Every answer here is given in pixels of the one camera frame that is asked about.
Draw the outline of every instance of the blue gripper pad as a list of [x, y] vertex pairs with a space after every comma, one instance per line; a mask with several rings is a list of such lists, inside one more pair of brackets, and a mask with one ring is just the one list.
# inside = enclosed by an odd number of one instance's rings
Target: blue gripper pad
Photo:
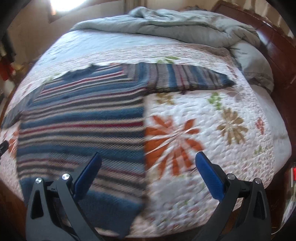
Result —
[[212, 197], [221, 202], [224, 198], [224, 183], [213, 169], [213, 164], [203, 152], [198, 152], [195, 156], [195, 165]]
[[102, 158], [97, 152], [84, 168], [73, 187], [73, 199], [78, 201], [84, 198], [93, 180], [102, 166]]

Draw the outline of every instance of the pillow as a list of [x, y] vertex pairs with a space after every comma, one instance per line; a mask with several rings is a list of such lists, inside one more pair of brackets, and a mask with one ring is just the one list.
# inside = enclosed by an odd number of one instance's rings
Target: pillow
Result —
[[251, 44], [239, 41], [229, 48], [249, 84], [264, 87], [269, 93], [274, 89], [274, 79], [267, 59]]

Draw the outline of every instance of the gray comforter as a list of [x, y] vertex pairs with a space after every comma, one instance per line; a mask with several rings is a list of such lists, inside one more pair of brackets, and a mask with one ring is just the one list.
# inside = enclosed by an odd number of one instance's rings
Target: gray comforter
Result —
[[99, 18], [77, 23], [71, 29], [97, 29], [106, 32], [145, 34], [176, 39], [186, 43], [225, 47], [233, 55], [247, 80], [273, 89], [272, 71], [256, 49], [260, 39], [256, 30], [224, 15], [207, 11], [177, 12], [138, 7], [128, 15]]

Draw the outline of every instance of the red object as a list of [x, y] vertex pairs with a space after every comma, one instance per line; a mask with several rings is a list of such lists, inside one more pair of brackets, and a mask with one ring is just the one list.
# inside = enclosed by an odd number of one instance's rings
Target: red object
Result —
[[11, 67], [10, 62], [6, 57], [0, 60], [0, 76], [3, 80], [8, 80], [13, 74], [14, 69]]
[[296, 167], [293, 167], [293, 181], [296, 181]]

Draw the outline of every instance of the red cloth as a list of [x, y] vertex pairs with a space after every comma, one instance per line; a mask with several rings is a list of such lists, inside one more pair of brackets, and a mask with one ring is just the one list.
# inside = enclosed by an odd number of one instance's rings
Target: red cloth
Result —
[[13, 74], [14, 69], [11, 67], [10, 62], [6, 57], [2, 57], [0, 60], [0, 76], [3, 80], [8, 80]]

